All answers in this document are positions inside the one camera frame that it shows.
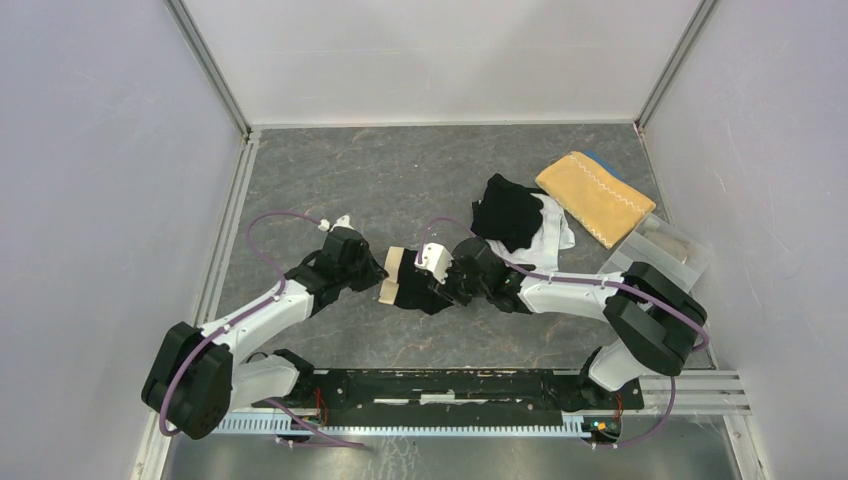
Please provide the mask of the black underwear beige waistband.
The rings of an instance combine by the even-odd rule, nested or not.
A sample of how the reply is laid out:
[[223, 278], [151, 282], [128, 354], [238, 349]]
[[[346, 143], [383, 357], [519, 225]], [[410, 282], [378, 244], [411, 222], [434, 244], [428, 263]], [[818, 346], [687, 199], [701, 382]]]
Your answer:
[[427, 271], [415, 267], [417, 251], [398, 246], [389, 248], [384, 269], [388, 276], [382, 281], [378, 302], [404, 310], [419, 310], [435, 315], [453, 303], [430, 289]]

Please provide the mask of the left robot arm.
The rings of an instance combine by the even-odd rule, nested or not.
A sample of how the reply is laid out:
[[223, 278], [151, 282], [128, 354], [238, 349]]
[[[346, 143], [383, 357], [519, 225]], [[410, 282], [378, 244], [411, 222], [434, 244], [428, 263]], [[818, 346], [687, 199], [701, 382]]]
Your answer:
[[332, 226], [322, 248], [262, 296], [202, 327], [171, 327], [142, 386], [142, 402], [159, 414], [164, 435], [192, 439], [210, 434], [230, 411], [267, 399], [306, 405], [314, 394], [309, 365], [291, 356], [252, 361], [250, 355], [317, 315], [343, 290], [362, 292], [385, 276], [360, 232]]

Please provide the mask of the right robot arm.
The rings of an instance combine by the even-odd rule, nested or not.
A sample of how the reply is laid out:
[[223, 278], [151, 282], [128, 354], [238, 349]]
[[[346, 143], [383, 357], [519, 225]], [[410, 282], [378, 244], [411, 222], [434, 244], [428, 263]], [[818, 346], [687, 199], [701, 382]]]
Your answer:
[[452, 251], [428, 243], [415, 266], [428, 273], [434, 292], [457, 305], [483, 298], [505, 313], [564, 313], [608, 324], [617, 340], [591, 357], [577, 382], [591, 408], [606, 406], [641, 376], [678, 376], [688, 356], [709, 344], [706, 310], [646, 262], [608, 274], [543, 272], [501, 258], [474, 237]]

